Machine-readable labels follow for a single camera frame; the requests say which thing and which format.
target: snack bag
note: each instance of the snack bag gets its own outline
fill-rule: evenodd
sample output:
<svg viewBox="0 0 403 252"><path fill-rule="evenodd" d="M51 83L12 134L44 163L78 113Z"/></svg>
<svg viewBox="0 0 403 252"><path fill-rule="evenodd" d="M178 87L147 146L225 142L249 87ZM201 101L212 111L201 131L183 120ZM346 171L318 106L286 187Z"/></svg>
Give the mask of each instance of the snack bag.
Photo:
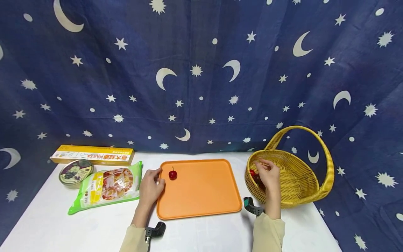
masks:
<svg viewBox="0 0 403 252"><path fill-rule="evenodd" d="M83 180L78 196L67 214L139 199L142 162L129 168L99 171Z"/></svg>

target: navy fabric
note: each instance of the navy fabric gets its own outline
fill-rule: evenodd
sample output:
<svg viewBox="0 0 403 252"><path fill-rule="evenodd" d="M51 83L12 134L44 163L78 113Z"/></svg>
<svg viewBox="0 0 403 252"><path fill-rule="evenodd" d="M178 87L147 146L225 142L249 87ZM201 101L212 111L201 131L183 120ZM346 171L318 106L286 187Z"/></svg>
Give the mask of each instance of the navy fabric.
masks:
<svg viewBox="0 0 403 252"><path fill-rule="evenodd" d="M1 3L0 242L60 144L254 151L302 125L334 159L316 205L341 249L401 251L399 1L61 1ZM313 136L279 148L323 181Z"/></svg>

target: wicker basket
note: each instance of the wicker basket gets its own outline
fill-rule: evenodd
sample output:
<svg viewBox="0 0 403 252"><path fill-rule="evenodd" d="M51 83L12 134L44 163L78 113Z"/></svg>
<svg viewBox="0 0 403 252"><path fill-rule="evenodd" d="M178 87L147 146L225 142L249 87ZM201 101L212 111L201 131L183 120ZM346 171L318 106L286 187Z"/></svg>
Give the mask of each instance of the wicker basket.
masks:
<svg viewBox="0 0 403 252"><path fill-rule="evenodd" d="M303 129L318 139L323 147L327 162L326 178L319 187L318 180L312 169L298 157L283 150L276 150L283 135L291 129ZM253 180L249 170L257 173L253 161L260 158L271 160L280 168L281 207L290 208L300 204L323 199L333 186L334 167L333 160L322 139L312 130L302 126L290 126L277 132L264 150L253 153L248 160L245 171L245 183L252 195L262 204L266 201L266 193L259 188Z"/></svg>

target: yellow box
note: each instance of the yellow box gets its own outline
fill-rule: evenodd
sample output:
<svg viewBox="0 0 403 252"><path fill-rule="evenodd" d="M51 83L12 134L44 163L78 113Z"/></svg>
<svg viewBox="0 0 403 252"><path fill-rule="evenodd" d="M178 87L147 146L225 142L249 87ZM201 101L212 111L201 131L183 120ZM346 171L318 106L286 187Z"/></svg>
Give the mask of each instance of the yellow box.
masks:
<svg viewBox="0 0 403 252"><path fill-rule="evenodd" d="M86 159L94 165L130 166L133 156L134 150L130 148L60 145L50 159L56 164Z"/></svg>

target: human hand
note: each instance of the human hand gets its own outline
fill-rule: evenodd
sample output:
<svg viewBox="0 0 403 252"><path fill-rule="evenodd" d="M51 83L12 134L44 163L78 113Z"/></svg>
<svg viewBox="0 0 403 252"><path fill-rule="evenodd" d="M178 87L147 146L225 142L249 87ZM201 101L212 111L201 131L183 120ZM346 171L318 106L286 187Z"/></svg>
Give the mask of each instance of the human hand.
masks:
<svg viewBox="0 0 403 252"><path fill-rule="evenodd" d="M161 168L146 171L144 178L140 183L140 201L139 205L150 208L161 195L165 187L165 179L156 178L161 172Z"/></svg>
<svg viewBox="0 0 403 252"><path fill-rule="evenodd" d="M280 188L280 168L272 161L259 159L254 161L258 169L260 180L266 186L266 190L276 190Z"/></svg>

